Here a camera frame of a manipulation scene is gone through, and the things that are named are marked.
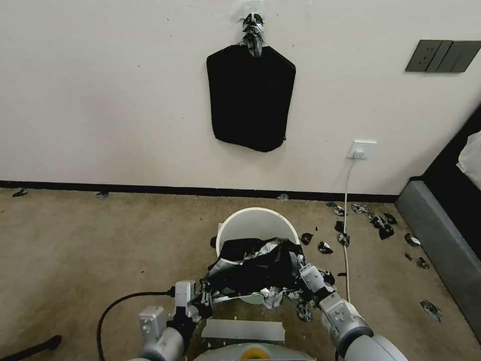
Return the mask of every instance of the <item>black chair leg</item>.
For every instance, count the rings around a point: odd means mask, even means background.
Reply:
[[[60,345],[61,341],[62,341],[62,336],[55,335],[51,339],[45,342],[42,342],[38,345],[26,348],[10,356],[0,358],[0,361],[18,361],[18,360],[22,360],[24,358],[30,357],[32,355],[35,355],[36,353],[45,351],[47,349],[54,350]]]

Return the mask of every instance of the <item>light switch panel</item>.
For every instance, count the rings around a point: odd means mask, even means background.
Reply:
[[[463,73],[481,49],[481,41],[420,40],[407,72]]]
[[[441,43],[441,40],[420,40],[406,71],[425,72]]]

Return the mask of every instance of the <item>torn plastic piece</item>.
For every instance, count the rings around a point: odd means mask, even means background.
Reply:
[[[367,206],[362,206],[362,205],[359,205],[357,203],[353,203],[351,204],[351,209],[353,212],[355,213],[369,213],[369,208],[367,208]]]
[[[313,234],[311,233],[303,233],[301,236],[301,242],[307,246],[311,242],[312,237]]]
[[[404,239],[413,247],[418,247],[421,245],[421,242],[410,233],[406,233]]]
[[[340,244],[346,247],[349,247],[349,245],[351,244],[351,236],[344,232],[339,233],[339,235],[337,236],[337,240]]]
[[[288,297],[291,301],[297,301],[297,300],[300,300],[300,299],[301,299],[301,293],[300,293],[300,291],[289,292],[289,293],[287,294],[287,297]]]
[[[389,224],[397,224],[396,218],[389,213],[384,213],[384,216],[386,217],[387,223]]]
[[[262,33],[264,32],[264,21],[259,14],[250,13],[242,24],[242,31],[246,33],[240,42],[247,45],[249,53],[258,58],[262,55]]]
[[[263,288],[296,289],[304,262],[301,245],[286,238],[226,240],[204,280],[212,291],[242,296]]]
[[[339,233],[344,232],[344,222],[343,221],[337,221],[336,225],[334,226],[334,229],[338,231]]]
[[[327,202],[326,205],[329,208],[332,208],[334,213],[337,214],[338,216],[344,215],[344,208],[342,208],[341,206],[338,206],[336,203],[331,201],[331,202]]]
[[[422,257],[419,257],[416,262],[418,267],[424,268],[424,269],[429,269],[430,265],[429,263],[426,262],[426,260]]]
[[[98,192],[95,196],[97,198],[100,198],[100,199],[106,199],[109,196],[109,193],[108,192]]]
[[[384,228],[379,229],[379,237],[381,240],[385,240],[386,238],[391,237],[394,234],[394,230],[392,229],[391,225],[388,223],[384,224]]]
[[[304,322],[312,321],[312,312],[308,303],[298,303],[297,307],[297,317]]]
[[[13,193],[12,198],[23,197],[24,195],[26,195],[28,193],[29,193],[29,191],[27,190],[27,188],[22,188],[18,192]]]
[[[277,199],[278,199],[279,201],[288,201],[288,200],[289,200],[289,196],[288,196],[286,193],[282,193],[281,195],[279,195],[279,196],[277,197]]]
[[[386,221],[375,213],[368,214],[369,222],[379,230],[379,237],[381,240],[391,237],[394,234],[394,229],[391,227],[390,224],[386,223]]]
[[[441,322],[442,320],[442,311],[434,306],[431,302],[428,300],[423,300],[420,302],[422,308],[424,308],[424,311],[429,313],[429,315],[434,318],[436,321]]]
[[[319,268],[318,270],[324,280],[324,283],[326,283],[329,286],[334,286],[334,283],[336,283],[336,279],[334,278],[332,273],[329,271],[321,271]]]
[[[267,309],[278,307],[281,305],[282,292],[278,287],[271,287],[269,289],[263,288],[260,291],[261,295],[264,296],[264,306]]]
[[[331,246],[329,246],[326,242],[319,242],[319,244],[317,245],[317,249],[319,250],[319,252],[321,252],[322,254],[331,254],[333,253],[334,251],[332,250]]]

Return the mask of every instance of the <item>white cable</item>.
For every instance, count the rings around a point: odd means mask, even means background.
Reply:
[[[346,178],[346,190],[344,192],[344,233],[346,233],[346,226],[347,226],[347,187],[349,185],[349,176],[351,175],[352,167],[354,166],[354,162],[356,159],[352,159],[351,166],[349,167],[349,171],[347,172]],[[349,282],[349,261],[347,259],[347,247],[344,245],[344,260],[346,261],[346,291],[347,291],[347,301],[351,303],[351,286]]]

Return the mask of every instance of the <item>white pillow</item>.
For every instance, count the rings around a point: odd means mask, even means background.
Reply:
[[[467,138],[457,166],[481,190],[481,131]]]

